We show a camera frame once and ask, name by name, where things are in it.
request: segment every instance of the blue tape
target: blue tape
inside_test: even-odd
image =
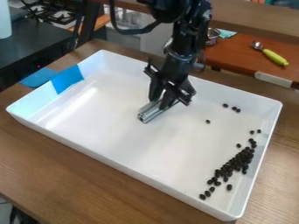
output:
[[[51,79],[57,94],[61,94],[67,88],[82,80],[84,80],[84,78],[77,65],[70,66]]]
[[[24,78],[20,81],[20,83],[30,88],[37,88],[43,85],[44,83],[48,82],[57,74],[58,72],[50,68],[44,67],[42,69],[39,69],[36,73],[33,73],[28,77]]]

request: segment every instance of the plastic tray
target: plastic tray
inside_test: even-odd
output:
[[[244,213],[282,108],[279,101],[190,77],[198,92],[191,106],[179,103],[144,124],[136,116],[148,102],[146,63],[99,51],[78,66],[84,80],[61,94],[49,81],[7,111],[22,124],[220,220]],[[262,133],[249,134],[257,129]],[[235,172],[226,183],[233,185],[231,192],[223,183],[211,198],[199,199],[214,170],[240,151],[236,144],[247,146],[249,137],[258,146],[247,175]]]

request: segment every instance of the metal spoon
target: metal spoon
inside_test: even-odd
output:
[[[253,41],[251,43],[251,46],[255,49],[255,50],[259,50],[259,51],[263,51],[263,53],[265,53],[267,55],[267,57],[269,59],[271,59],[274,63],[276,63],[279,66],[288,66],[289,63],[280,55],[278,55],[275,52],[272,52],[268,49],[264,49],[264,46],[261,44],[261,42],[259,41]]]

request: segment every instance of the yellow handle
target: yellow handle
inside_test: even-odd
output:
[[[279,66],[288,66],[289,63],[281,56],[279,56],[275,52],[271,52],[268,49],[262,50],[273,62],[275,62]]]

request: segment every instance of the table surface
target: table surface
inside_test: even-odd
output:
[[[289,62],[285,68],[277,66],[250,44],[260,41],[266,49],[278,53]],[[231,38],[219,38],[218,44],[205,49],[206,63],[240,74],[253,76],[256,72],[272,74],[290,81],[299,81],[299,45],[287,44],[269,38],[257,38],[242,33]]]
[[[12,24],[12,35],[0,39],[0,70],[13,67],[15,63],[55,47],[71,37],[70,31],[51,24],[37,23],[33,19],[19,20]]]
[[[150,55],[92,40],[51,69],[106,49],[146,60]],[[245,215],[238,224],[299,223],[299,94],[247,76],[207,71],[200,77],[283,103]],[[5,108],[31,92],[19,84],[0,94],[0,196],[44,223],[222,223],[157,189],[28,129]]]
[[[91,0],[108,4],[108,0]],[[212,0],[211,26],[264,38],[299,44],[299,10],[241,0]],[[115,5],[149,13],[136,0],[117,0]]]

